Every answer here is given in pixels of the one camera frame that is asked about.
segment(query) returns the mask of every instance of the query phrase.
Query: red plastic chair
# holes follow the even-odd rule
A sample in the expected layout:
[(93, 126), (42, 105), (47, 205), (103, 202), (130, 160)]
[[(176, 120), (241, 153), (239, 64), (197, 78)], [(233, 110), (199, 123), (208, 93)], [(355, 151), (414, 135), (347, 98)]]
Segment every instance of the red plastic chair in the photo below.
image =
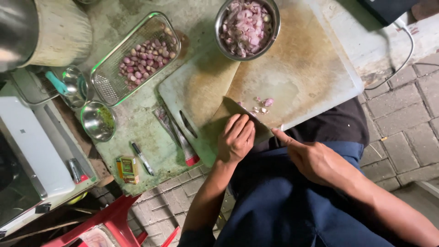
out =
[[(128, 211), (130, 210), (132, 204), (140, 197), (140, 195), (131, 196), (121, 196), (116, 201), (111, 203), (108, 207), (104, 208), (98, 212), (95, 216), (88, 219), (86, 222), (80, 224), (70, 232), (58, 237), (42, 247), (63, 247), (66, 244), (76, 240), (81, 234), (88, 231), (90, 228), (104, 224), (108, 230), (113, 234), (116, 241), (122, 247), (140, 247), (140, 245), (148, 237), (147, 232), (142, 232), (136, 238), (128, 226), (127, 218)], [(177, 233), (180, 231), (180, 227), (177, 226), (171, 235), (162, 244), (162, 247), (168, 247), (168, 245), (175, 238)], [(87, 247), (87, 245), (82, 242), (80, 247)]]

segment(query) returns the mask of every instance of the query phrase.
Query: teal handle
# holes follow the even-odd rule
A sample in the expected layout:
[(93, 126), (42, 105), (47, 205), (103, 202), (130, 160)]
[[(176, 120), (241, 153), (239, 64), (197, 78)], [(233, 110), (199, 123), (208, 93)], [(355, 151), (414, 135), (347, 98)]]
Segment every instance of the teal handle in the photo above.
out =
[(56, 90), (62, 94), (65, 95), (66, 93), (68, 93), (67, 91), (67, 86), (60, 81), (54, 74), (52, 71), (47, 71), (46, 72), (46, 78), (49, 79), (49, 81), (54, 85), (54, 87), (56, 88)]

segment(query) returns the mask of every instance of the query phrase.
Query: cutting board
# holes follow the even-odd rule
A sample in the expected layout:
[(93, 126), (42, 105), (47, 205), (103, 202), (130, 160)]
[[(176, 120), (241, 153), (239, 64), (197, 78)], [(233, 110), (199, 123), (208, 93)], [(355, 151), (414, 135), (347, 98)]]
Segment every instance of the cutting board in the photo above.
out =
[[(243, 102), (247, 109), (261, 107), (257, 96), (274, 98), (267, 107), (270, 114), (258, 118), (269, 127), (290, 128), (363, 91), (360, 77), (318, 5), (313, 0), (276, 2), (281, 29), (266, 54), (237, 63), (209, 47), (159, 86), (171, 114), (206, 165), (213, 164), (217, 136), (233, 114), (222, 103), (223, 95)], [(270, 137), (256, 134), (257, 143)]]

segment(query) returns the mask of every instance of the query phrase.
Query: small box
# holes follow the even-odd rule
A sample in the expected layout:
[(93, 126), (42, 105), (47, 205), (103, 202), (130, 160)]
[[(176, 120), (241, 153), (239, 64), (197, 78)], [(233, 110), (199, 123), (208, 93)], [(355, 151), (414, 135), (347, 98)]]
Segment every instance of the small box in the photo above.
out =
[(119, 177), (127, 184), (137, 184), (139, 182), (139, 173), (135, 156), (119, 156), (116, 158)]

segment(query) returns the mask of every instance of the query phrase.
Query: cleaver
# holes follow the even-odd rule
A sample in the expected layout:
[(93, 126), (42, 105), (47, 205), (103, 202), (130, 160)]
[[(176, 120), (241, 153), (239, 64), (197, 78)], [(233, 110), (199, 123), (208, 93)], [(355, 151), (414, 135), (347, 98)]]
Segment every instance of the cleaver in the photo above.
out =
[(251, 121), (255, 124), (255, 145), (265, 141), (273, 136), (271, 130), (268, 126), (266, 126), (263, 122), (261, 122), (257, 117), (253, 116), (250, 112), (244, 109), (242, 106), (238, 105), (233, 99), (224, 96), (223, 97), (223, 106), (227, 109), (227, 111), (231, 114), (247, 114)]

